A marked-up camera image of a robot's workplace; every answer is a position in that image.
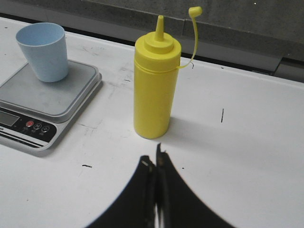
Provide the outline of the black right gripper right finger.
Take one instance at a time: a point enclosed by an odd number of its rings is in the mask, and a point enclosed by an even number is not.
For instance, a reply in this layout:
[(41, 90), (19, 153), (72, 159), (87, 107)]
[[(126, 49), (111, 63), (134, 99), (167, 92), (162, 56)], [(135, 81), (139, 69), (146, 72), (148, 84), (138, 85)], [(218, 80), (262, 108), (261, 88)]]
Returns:
[(161, 228), (232, 228), (190, 189), (167, 152), (156, 149), (156, 199)]

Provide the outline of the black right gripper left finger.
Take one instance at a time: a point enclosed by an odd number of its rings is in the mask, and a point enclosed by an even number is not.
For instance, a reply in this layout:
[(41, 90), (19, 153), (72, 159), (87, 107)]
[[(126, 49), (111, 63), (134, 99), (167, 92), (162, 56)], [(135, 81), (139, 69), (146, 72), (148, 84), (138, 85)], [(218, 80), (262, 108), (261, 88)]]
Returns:
[(93, 221), (89, 228), (155, 227), (156, 169), (144, 155), (133, 176), (116, 200)]

